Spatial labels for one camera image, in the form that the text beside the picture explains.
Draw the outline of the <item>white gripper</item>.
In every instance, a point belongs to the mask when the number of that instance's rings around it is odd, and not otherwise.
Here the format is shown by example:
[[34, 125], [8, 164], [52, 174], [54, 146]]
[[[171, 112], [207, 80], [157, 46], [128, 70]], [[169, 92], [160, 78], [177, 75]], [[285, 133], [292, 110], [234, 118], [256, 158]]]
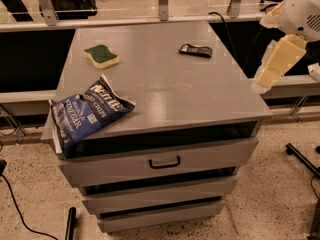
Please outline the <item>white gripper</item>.
[[320, 0], [283, 0], [260, 24], [286, 34], [268, 45], [251, 84], [255, 93], [264, 94], [306, 54], [307, 42], [320, 40]]

